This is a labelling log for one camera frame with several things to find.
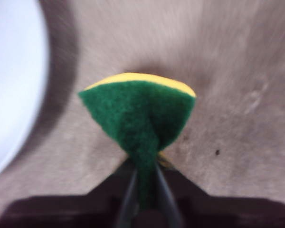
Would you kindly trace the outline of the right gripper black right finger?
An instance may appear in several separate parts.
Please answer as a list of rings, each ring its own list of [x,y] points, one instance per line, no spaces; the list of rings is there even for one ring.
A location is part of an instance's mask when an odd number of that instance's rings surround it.
[[[170,228],[285,228],[285,204],[211,196],[176,169],[156,165],[157,204]]]

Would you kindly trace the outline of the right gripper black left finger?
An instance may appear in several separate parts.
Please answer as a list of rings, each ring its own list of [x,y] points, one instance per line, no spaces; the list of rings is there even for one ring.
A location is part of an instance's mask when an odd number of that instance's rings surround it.
[[[126,159],[86,194],[15,200],[0,216],[0,228],[130,228],[138,207],[136,177]]]

